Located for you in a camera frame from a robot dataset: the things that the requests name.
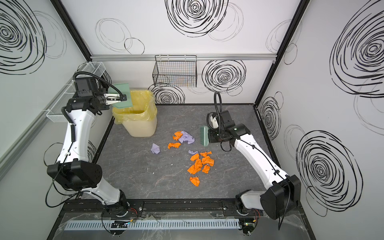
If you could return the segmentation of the purple scrap far right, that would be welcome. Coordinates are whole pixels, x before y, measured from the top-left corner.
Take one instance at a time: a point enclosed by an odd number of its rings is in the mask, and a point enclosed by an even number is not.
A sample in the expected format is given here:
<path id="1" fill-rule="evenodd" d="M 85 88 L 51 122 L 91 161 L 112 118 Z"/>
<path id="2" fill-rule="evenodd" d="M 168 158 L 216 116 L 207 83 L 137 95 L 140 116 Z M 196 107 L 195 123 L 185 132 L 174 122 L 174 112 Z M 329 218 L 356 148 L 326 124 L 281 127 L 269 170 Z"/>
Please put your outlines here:
<path id="1" fill-rule="evenodd" d="M 189 150 L 188 152 L 190 155 L 196 155 L 199 153 L 198 151 L 192 151 L 192 150 Z"/>

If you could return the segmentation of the cream trash bin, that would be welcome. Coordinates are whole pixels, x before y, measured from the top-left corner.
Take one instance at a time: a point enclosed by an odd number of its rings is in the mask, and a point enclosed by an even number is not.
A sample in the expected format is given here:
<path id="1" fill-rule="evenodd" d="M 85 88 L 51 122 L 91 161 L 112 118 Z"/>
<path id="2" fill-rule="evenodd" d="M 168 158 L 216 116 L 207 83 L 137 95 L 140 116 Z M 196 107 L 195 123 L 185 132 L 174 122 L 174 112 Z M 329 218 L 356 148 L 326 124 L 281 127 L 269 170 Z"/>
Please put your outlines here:
<path id="1" fill-rule="evenodd" d="M 148 110 L 123 114 L 122 125 L 132 137 L 151 137 L 157 128 L 157 113 L 157 110 Z"/>

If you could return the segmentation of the orange scrap near back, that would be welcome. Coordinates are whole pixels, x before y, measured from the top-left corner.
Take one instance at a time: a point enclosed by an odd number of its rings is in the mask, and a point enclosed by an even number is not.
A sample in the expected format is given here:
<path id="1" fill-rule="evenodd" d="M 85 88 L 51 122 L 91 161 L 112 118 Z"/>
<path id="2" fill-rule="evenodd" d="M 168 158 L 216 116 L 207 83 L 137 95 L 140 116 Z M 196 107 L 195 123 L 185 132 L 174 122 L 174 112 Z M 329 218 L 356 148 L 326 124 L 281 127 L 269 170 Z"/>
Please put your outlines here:
<path id="1" fill-rule="evenodd" d="M 210 165 L 204 165 L 202 172 L 205 174 L 208 174 L 210 172 L 211 166 Z"/>

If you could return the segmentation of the orange scrap lower right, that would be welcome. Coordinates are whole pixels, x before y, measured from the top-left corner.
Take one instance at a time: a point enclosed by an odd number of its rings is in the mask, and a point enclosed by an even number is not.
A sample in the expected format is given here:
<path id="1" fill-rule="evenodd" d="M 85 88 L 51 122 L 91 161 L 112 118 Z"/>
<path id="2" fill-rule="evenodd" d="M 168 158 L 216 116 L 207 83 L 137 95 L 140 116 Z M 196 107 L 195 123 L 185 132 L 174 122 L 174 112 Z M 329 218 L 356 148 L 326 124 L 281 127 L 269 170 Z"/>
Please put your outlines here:
<path id="1" fill-rule="evenodd" d="M 195 175 L 197 172 L 201 171 L 202 170 L 202 167 L 203 167 L 203 164 L 202 164 L 202 161 L 200 159 L 197 159 L 194 163 L 194 165 L 192 165 L 189 169 L 188 169 L 188 172 L 191 174 L 191 175 Z"/>

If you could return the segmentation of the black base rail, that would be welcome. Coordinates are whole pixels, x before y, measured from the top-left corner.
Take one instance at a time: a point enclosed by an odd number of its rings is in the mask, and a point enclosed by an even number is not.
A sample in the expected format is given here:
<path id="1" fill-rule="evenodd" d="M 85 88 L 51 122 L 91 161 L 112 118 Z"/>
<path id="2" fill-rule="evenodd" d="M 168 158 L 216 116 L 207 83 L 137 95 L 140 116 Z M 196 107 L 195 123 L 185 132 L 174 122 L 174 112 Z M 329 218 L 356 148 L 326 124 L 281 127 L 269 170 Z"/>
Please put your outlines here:
<path id="1" fill-rule="evenodd" d="M 75 199 L 64 203 L 59 217 L 64 214 L 102 213 L 107 216 L 123 218 L 142 217 L 145 213 L 186 213 L 213 212 L 226 217 L 258 216 L 252 210 L 242 207 L 236 199 L 133 199 L 118 198 L 115 202 L 100 201 L 99 199 Z"/>

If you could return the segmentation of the orange scrap front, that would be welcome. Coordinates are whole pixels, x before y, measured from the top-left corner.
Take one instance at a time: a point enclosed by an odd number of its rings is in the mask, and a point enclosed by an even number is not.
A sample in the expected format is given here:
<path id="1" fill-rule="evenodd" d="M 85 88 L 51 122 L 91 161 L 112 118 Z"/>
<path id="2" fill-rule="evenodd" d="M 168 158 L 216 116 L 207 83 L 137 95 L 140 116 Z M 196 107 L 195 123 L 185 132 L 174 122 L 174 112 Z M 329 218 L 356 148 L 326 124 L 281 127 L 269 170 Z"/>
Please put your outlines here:
<path id="1" fill-rule="evenodd" d="M 200 155 L 203 157 L 203 158 L 205 158 L 205 157 L 207 157 L 208 155 L 211 155 L 212 154 L 212 152 L 203 152 L 203 153 L 200 153 Z"/>

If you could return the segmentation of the purple scrap pair back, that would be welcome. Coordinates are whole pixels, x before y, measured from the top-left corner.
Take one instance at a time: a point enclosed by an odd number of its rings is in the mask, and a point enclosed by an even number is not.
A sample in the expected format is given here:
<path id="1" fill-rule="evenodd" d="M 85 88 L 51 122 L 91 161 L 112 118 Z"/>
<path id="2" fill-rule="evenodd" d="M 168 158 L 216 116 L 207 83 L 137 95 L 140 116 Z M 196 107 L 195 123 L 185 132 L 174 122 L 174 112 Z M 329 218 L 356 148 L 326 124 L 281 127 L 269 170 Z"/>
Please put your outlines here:
<path id="1" fill-rule="evenodd" d="M 187 142 L 189 145 L 195 142 L 195 138 L 185 131 L 181 131 L 181 137 L 178 139 L 180 143 Z"/>

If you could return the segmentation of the orange scrap lower middle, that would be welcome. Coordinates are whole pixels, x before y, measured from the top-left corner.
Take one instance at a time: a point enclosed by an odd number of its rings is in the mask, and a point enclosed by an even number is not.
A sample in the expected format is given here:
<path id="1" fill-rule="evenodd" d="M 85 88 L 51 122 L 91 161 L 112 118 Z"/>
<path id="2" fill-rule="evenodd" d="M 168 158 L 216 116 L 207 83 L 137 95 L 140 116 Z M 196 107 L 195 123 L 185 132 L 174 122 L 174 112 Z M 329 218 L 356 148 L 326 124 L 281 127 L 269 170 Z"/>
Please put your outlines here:
<path id="1" fill-rule="evenodd" d="M 211 167 L 214 166 L 215 164 L 215 160 L 213 160 L 212 158 L 210 158 L 210 156 L 206 156 L 202 159 L 202 164 L 203 165 L 209 165 Z"/>

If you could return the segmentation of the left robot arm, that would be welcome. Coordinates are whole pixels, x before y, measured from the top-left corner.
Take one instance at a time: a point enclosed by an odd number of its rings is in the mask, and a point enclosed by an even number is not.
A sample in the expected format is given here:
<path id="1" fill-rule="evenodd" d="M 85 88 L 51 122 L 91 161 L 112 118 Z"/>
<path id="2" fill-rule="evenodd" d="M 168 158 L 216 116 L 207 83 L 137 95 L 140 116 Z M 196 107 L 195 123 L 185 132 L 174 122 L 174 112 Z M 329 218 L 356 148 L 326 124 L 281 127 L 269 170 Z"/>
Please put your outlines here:
<path id="1" fill-rule="evenodd" d="M 124 217 L 130 210 L 123 191 L 113 187 L 103 177 L 100 165 L 88 157 L 92 122 L 101 111 L 127 96 L 101 77 L 84 71 L 73 75 L 76 92 L 61 108 L 68 122 L 63 148 L 56 162 L 47 166 L 53 183 L 64 189 L 82 192 L 99 200 L 111 214 Z"/>

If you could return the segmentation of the orange scrap by dustpan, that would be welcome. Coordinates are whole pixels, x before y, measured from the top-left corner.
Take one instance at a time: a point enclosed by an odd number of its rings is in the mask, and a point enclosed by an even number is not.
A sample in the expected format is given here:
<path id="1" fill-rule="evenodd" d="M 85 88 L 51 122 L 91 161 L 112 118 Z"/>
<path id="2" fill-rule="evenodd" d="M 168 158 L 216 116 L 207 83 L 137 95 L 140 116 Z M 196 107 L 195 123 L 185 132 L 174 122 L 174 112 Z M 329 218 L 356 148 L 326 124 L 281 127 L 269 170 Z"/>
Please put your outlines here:
<path id="1" fill-rule="evenodd" d="M 181 146 L 181 143 L 169 143 L 168 144 L 168 149 L 170 150 L 171 148 L 176 148 L 178 149 Z"/>

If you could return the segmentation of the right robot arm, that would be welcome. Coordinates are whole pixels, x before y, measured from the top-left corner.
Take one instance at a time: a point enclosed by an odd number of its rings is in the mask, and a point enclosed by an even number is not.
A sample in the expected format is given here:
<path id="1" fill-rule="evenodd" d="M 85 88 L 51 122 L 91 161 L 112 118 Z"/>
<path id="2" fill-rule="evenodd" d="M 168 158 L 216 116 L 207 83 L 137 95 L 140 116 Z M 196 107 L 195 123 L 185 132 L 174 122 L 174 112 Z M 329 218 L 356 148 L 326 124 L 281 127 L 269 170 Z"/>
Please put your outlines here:
<path id="1" fill-rule="evenodd" d="M 229 143 L 230 149 L 238 150 L 259 175 L 265 191 L 247 190 L 237 195 L 237 208 L 241 215 L 247 210 L 261 210 L 282 226 L 287 213 L 299 206 L 301 181 L 288 175 L 259 146 L 244 124 L 235 124 L 230 113 L 223 110 L 222 97 L 214 92 L 215 111 L 206 117 L 201 127 L 201 144 Z"/>

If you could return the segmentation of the purple scrap small back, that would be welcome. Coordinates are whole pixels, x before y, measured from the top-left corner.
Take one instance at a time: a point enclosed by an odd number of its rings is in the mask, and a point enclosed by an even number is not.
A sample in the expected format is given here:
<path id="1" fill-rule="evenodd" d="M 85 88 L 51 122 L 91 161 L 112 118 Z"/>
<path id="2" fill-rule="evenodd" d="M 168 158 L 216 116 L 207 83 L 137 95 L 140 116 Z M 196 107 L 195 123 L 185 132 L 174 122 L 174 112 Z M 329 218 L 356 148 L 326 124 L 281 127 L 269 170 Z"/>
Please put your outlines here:
<path id="1" fill-rule="evenodd" d="M 152 144 L 152 147 L 151 147 L 151 152 L 153 154 L 159 154 L 161 152 L 161 149 L 158 145 L 156 145 L 155 143 Z"/>

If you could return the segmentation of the green hand brush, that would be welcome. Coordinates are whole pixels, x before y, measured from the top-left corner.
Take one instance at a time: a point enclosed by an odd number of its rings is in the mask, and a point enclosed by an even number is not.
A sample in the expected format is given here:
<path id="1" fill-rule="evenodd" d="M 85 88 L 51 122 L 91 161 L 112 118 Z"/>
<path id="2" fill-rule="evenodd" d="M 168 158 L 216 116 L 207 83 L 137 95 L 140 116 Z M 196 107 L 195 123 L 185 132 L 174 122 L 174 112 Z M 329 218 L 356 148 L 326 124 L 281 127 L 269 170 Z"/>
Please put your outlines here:
<path id="1" fill-rule="evenodd" d="M 207 126 L 200 126 L 200 144 L 207 147 L 209 143 L 209 128 Z"/>

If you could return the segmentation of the yellow bin liner bag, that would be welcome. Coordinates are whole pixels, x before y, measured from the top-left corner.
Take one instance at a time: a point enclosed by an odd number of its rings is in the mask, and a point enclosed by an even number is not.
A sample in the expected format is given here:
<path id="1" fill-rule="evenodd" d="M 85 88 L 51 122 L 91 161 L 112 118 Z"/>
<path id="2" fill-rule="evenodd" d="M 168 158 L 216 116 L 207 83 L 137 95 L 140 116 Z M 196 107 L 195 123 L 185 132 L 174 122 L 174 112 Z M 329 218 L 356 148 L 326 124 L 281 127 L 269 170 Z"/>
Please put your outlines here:
<path id="1" fill-rule="evenodd" d="M 152 121 L 157 113 L 154 95 L 149 90 L 132 90 L 130 99 L 113 104 L 112 109 L 117 125 L 125 122 Z"/>

